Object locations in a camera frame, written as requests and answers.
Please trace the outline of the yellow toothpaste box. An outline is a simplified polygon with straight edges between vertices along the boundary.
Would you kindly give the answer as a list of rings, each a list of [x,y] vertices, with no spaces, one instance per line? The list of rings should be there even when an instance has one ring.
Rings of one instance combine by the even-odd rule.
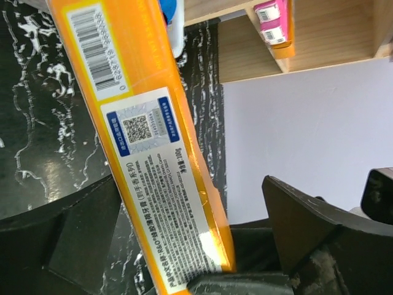
[[[234,271],[159,1],[47,5],[157,293],[189,294],[194,278]]]
[[[275,59],[292,58],[295,56],[295,22],[294,22],[294,1],[287,1],[288,12],[288,40],[287,42],[273,45],[271,49]]]

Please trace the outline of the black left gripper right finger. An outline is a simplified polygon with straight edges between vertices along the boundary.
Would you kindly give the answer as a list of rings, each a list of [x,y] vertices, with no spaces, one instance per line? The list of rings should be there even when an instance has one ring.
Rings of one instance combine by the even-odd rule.
[[[262,183],[283,272],[294,294],[392,294],[392,226],[266,176]]]

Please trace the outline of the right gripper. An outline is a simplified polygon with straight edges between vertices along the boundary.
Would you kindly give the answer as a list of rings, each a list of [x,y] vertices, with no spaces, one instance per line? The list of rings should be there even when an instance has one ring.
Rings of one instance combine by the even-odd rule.
[[[349,212],[374,221],[392,221],[392,167],[369,172],[360,206]]]

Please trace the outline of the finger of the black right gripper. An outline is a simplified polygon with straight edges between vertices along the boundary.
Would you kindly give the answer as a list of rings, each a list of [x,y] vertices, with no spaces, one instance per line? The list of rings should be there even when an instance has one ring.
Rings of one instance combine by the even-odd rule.
[[[209,273],[187,284],[191,294],[293,294],[270,227],[231,226],[236,272]]]

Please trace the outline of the pink toothpaste box small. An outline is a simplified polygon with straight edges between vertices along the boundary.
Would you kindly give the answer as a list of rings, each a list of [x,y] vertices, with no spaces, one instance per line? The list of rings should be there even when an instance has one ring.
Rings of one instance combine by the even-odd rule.
[[[260,22],[260,33],[269,45],[288,41],[288,1],[272,0],[254,6]]]

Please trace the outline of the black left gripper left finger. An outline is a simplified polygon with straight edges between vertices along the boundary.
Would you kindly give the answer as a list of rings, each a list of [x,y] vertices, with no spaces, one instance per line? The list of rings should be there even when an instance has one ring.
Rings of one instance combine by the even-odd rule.
[[[1,294],[99,294],[121,198],[111,175],[1,220]]]

